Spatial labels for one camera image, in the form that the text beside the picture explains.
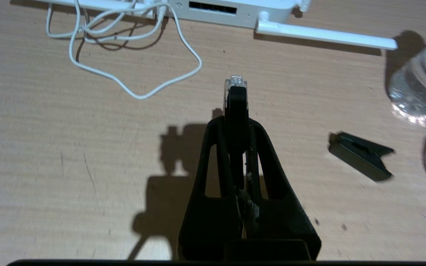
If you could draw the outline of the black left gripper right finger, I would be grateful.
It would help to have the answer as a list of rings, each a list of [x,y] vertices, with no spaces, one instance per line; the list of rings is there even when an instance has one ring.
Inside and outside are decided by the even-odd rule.
[[[246,191],[253,204],[250,233],[258,239],[300,239],[321,244],[289,183],[265,128],[250,119]]]

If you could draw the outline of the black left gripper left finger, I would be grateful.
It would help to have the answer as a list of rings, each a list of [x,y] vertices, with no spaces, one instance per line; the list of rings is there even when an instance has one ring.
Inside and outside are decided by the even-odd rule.
[[[211,147],[216,146],[220,197],[206,196]],[[194,185],[185,212],[179,240],[206,243],[239,240],[243,223],[238,210],[234,178],[224,136],[224,118],[212,119],[206,126]]]

